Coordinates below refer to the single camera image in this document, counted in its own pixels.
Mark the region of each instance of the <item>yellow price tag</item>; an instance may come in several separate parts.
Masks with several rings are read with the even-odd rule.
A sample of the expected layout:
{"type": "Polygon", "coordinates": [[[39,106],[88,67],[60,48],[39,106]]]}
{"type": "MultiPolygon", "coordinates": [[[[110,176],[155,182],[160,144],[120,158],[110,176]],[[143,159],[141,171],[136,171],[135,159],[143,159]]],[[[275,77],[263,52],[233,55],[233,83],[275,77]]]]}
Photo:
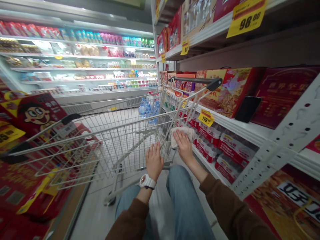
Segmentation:
{"type": "Polygon", "coordinates": [[[182,50],[180,55],[187,55],[189,52],[189,39],[187,38],[186,41],[182,42],[182,50]]]}
{"type": "Polygon", "coordinates": [[[159,8],[156,9],[156,18],[159,19],[159,8]]]}
{"type": "Polygon", "coordinates": [[[266,10],[266,2],[267,0],[247,0],[235,6],[227,38],[260,27],[266,10]]]}
{"type": "Polygon", "coordinates": [[[209,111],[201,109],[201,113],[198,117],[198,119],[208,127],[211,127],[211,125],[214,122],[213,117],[211,116],[211,113],[209,111]]]}
{"type": "Polygon", "coordinates": [[[162,63],[166,63],[166,54],[161,55],[162,63]]]}

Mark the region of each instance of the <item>person's right hand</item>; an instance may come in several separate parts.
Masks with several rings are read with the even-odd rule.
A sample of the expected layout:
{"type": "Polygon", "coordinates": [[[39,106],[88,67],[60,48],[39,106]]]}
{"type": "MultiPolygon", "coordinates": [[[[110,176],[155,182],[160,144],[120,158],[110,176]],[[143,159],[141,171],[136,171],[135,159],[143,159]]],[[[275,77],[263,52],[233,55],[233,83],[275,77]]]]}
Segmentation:
{"type": "Polygon", "coordinates": [[[177,141],[177,144],[179,146],[179,155],[183,162],[187,166],[189,166],[190,163],[196,161],[193,157],[192,144],[189,141],[188,135],[183,131],[177,130],[176,133],[173,133],[173,137],[177,141]]]}

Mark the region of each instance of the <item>brown jacket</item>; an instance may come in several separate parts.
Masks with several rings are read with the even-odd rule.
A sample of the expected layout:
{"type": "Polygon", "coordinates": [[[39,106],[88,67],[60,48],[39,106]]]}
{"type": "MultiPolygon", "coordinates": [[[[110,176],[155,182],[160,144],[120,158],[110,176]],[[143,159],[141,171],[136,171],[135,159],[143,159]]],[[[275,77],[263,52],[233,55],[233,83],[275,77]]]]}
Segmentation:
{"type": "MultiPolygon", "coordinates": [[[[200,185],[200,190],[206,195],[210,208],[229,240],[277,239],[260,217],[210,173],[200,185]]],[[[113,224],[106,240],[142,239],[148,212],[149,207],[135,198],[129,209],[123,211],[113,224]]]]}

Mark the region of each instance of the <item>blue jeans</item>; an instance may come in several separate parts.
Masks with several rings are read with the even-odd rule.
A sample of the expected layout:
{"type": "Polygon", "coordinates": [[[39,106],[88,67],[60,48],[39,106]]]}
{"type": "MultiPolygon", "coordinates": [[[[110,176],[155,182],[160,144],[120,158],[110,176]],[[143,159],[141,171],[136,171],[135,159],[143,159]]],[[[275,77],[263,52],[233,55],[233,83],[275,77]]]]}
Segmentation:
{"type": "MultiPolygon", "coordinates": [[[[188,171],[180,165],[171,167],[166,186],[174,207],[175,239],[215,240],[188,171]]],[[[134,185],[123,192],[117,206],[116,219],[123,210],[130,207],[139,191],[140,187],[134,185]]],[[[155,239],[150,214],[146,218],[146,232],[143,239],[155,239]]]]}

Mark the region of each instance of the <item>price tag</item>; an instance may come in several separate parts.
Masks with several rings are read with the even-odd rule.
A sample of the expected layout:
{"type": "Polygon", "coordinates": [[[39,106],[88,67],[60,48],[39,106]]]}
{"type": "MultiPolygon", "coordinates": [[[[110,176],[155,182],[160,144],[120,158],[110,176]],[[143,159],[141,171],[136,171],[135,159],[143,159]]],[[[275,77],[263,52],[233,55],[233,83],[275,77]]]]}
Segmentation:
{"type": "Polygon", "coordinates": [[[187,55],[189,52],[189,39],[187,38],[186,41],[182,42],[182,51],[180,55],[187,55]]]}
{"type": "Polygon", "coordinates": [[[159,7],[156,9],[156,18],[159,19],[159,7]]]}
{"type": "Polygon", "coordinates": [[[162,63],[166,63],[166,54],[161,55],[162,63]]]}
{"type": "Polygon", "coordinates": [[[260,27],[265,10],[266,0],[247,0],[235,6],[227,38],[260,27]]]}
{"type": "Polygon", "coordinates": [[[198,117],[198,119],[208,127],[211,127],[211,125],[214,122],[213,117],[211,116],[211,113],[209,111],[201,109],[201,113],[198,117]]]}
{"type": "Polygon", "coordinates": [[[26,133],[24,131],[21,131],[18,128],[15,128],[14,126],[5,123],[0,122],[1,125],[1,131],[0,131],[0,147],[22,137],[26,133]]]}

